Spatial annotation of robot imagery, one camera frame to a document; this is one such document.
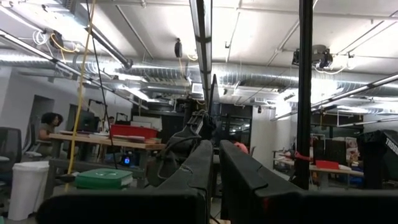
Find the black office chair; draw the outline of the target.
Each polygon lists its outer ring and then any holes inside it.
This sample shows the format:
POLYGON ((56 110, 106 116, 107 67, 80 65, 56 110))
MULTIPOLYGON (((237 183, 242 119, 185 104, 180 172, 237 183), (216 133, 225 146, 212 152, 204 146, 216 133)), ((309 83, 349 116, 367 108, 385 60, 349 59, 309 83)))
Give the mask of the black office chair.
POLYGON ((22 159, 20 129, 0 127, 0 183, 12 185, 12 168, 22 159))

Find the small red tray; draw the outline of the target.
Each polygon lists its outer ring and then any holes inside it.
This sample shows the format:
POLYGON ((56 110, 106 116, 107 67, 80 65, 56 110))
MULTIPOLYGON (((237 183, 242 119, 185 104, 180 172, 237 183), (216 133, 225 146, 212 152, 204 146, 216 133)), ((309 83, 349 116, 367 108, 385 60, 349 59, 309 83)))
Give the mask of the small red tray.
POLYGON ((339 163, 334 161, 323 161, 323 160, 316 160, 315 165, 317 169, 331 169, 331 170, 339 170, 339 163))

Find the person in pink top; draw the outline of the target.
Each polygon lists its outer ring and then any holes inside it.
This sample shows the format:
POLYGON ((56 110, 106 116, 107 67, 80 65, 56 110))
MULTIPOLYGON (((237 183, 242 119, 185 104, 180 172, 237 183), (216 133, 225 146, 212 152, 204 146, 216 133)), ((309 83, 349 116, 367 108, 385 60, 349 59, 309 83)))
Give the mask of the person in pink top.
POLYGON ((243 143, 235 141, 233 144, 236 147, 240 148, 240 150, 243 151, 244 153, 249 154, 249 150, 247 149, 247 147, 243 143))

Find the cluttered background table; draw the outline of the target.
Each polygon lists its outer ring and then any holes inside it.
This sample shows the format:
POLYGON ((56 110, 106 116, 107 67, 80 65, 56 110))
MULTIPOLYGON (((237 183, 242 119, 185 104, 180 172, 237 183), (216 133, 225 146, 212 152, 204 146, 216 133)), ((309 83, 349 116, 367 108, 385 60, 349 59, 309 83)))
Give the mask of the cluttered background table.
MULTIPOLYGON (((289 165, 291 167, 294 166, 294 161, 292 160, 287 160, 283 158, 277 158, 273 159, 273 162, 275 163, 282 163, 285 165, 289 165)), ((355 171, 355 170, 344 170, 344 169, 323 169, 323 168, 317 168, 315 165, 310 165, 309 166, 310 172, 316 172, 318 174, 318 183, 319 189, 328 187, 328 175, 327 174, 339 174, 339 175, 345 175, 347 177, 347 186, 346 189, 350 187, 350 181, 349 178, 351 176, 356 176, 356 177, 364 177, 364 173, 360 171, 355 171)))

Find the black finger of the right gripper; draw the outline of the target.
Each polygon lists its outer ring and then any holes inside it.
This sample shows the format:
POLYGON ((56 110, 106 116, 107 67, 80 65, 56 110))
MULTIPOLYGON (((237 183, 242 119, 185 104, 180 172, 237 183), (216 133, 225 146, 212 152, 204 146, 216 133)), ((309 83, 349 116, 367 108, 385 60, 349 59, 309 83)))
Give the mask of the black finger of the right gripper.
POLYGON ((216 74, 214 74, 213 78, 212 78, 210 94, 209 94, 209 100, 208 100, 208 114, 210 116, 213 113, 212 110, 214 108, 214 104, 217 101, 218 101, 218 81, 217 81, 216 74))

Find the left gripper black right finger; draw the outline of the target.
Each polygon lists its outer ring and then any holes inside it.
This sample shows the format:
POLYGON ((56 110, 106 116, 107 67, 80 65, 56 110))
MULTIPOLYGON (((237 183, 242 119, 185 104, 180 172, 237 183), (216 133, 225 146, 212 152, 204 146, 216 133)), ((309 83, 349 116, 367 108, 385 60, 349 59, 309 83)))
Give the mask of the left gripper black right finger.
POLYGON ((307 191, 220 142, 231 224, 398 224, 398 190, 307 191))

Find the silver ceiling air duct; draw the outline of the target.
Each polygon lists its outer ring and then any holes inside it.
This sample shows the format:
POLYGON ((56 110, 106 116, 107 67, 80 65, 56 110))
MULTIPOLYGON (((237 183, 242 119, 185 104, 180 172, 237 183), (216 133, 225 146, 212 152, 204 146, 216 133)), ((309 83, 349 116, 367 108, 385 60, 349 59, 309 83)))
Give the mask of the silver ceiling air duct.
MULTIPOLYGON (((176 85, 180 80, 183 84, 201 83, 201 75, 197 65, 190 64, 188 67, 165 66, 162 64, 144 62, 135 64, 132 68, 122 68, 112 58, 95 57, 90 55, 86 60, 85 68, 89 74, 98 70, 109 76, 117 75, 119 79, 145 80, 152 83, 164 83, 176 85)), ((33 54, 25 54, 12 49, 0 49, 0 64, 6 66, 54 69, 55 64, 49 60, 33 54)), ((219 85, 233 86, 239 83, 242 86, 266 87, 272 89, 297 88, 299 75, 294 68, 259 67, 251 65, 236 64, 213 64, 213 73, 217 77, 219 85)), ((340 73, 329 75, 313 72, 312 80, 322 82, 323 86, 335 84, 337 88, 350 91, 367 83, 383 79, 382 75, 371 75, 363 73, 340 73)))

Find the seated person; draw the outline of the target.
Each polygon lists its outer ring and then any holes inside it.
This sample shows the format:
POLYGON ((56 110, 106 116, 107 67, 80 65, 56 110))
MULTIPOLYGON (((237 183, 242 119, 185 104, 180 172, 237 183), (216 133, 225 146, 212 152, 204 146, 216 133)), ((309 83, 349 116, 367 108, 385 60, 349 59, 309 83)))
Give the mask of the seated person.
POLYGON ((38 153, 44 157, 51 155, 52 143, 50 142, 50 134, 55 133, 55 128, 63 123, 63 116, 54 113, 44 113, 40 120, 40 127, 37 139, 40 141, 40 146, 37 150, 38 153))

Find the black vertical frame post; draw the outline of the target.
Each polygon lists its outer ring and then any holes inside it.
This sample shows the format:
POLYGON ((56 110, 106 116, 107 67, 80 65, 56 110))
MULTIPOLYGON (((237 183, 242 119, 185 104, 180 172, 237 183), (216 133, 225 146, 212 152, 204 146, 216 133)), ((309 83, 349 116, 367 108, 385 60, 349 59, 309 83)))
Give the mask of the black vertical frame post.
POLYGON ((300 46, 298 73, 297 142, 298 158, 292 182, 309 188, 310 120, 312 89, 313 0, 299 1, 300 46))

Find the black computer monitor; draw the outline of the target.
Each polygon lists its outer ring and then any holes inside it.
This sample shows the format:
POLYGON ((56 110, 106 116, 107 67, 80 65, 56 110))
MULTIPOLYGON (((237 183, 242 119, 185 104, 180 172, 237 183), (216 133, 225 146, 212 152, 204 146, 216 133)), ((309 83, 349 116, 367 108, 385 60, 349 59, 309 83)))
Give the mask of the black computer monitor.
POLYGON ((95 133, 98 130, 99 118, 94 113, 81 110, 77 123, 77 132, 95 133))

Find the black Trossen-labelled robot housing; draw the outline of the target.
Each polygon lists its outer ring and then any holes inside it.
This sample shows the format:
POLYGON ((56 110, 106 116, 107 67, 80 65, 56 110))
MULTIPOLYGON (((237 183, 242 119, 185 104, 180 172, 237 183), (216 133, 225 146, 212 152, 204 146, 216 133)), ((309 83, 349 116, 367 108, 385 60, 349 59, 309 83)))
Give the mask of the black Trossen-labelled robot housing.
POLYGON ((388 181, 398 183, 398 131, 382 129, 362 133, 357 143, 365 189, 382 189, 388 181))

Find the green-lidded Cascade detergent tub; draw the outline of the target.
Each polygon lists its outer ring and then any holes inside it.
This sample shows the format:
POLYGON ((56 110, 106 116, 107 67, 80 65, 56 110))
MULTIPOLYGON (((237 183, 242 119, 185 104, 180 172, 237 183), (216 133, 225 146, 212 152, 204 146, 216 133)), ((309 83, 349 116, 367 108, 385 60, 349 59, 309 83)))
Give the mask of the green-lidded Cascade detergent tub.
POLYGON ((74 183, 78 189, 116 190, 130 186, 132 181, 130 171, 102 168, 79 173, 74 183))

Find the red plastic bin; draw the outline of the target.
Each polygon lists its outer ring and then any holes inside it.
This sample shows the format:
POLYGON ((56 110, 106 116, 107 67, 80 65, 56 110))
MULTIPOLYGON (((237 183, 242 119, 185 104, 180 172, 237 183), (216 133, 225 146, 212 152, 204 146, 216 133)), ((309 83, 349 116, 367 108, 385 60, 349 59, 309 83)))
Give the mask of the red plastic bin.
POLYGON ((144 139, 156 138, 158 130, 152 128, 113 124, 110 127, 112 136, 139 136, 144 139))

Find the white trash bin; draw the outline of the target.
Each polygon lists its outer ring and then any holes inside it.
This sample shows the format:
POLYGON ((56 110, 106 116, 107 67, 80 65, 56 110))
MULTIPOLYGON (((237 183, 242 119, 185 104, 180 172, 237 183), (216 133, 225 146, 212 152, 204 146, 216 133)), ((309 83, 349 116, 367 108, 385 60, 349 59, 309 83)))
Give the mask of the white trash bin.
POLYGON ((38 210, 44 199, 48 172, 48 161, 14 164, 8 219, 25 220, 38 210))

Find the long wooden workbench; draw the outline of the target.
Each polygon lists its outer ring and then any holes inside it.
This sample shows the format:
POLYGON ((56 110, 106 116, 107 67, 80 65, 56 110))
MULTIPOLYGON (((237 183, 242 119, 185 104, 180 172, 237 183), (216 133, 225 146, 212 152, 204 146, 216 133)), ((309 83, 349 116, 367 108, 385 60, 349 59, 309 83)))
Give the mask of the long wooden workbench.
MULTIPOLYGON (((73 136, 66 134, 50 134, 49 138, 52 140, 53 148, 52 148, 52 157, 49 160, 50 170, 47 179, 46 191, 52 193, 54 187, 55 180, 55 170, 56 168, 67 169, 69 166, 69 162, 65 159, 59 158, 59 151, 61 149, 61 144, 64 141, 73 140, 75 142, 84 142, 84 143, 92 143, 99 144, 103 146, 110 146, 112 141, 110 139, 99 138, 99 137, 88 137, 88 136, 73 136)), ((132 176, 137 179, 137 188, 143 189, 146 186, 147 178, 147 161, 152 151, 161 151, 165 144, 146 144, 146 143, 136 143, 136 142, 128 142, 121 140, 114 140, 114 146, 120 146, 125 148, 126 150, 136 151, 140 154, 139 166, 134 168, 125 167, 126 170, 132 171, 132 176)), ((99 168, 112 168, 112 166, 108 166, 105 164, 92 163, 92 162, 73 162, 73 168, 78 171, 90 170, 90 169, 99 169, 99 168)))

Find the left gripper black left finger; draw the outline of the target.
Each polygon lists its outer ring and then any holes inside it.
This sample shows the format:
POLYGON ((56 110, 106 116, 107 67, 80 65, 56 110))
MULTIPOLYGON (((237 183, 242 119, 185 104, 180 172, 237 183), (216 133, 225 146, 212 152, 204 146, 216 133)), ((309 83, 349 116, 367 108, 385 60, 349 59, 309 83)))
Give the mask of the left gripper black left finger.
POLYGON ((158 187, 76 190, 45 200, 37 224, 209 224, 213 146, 203 140, 158 187))

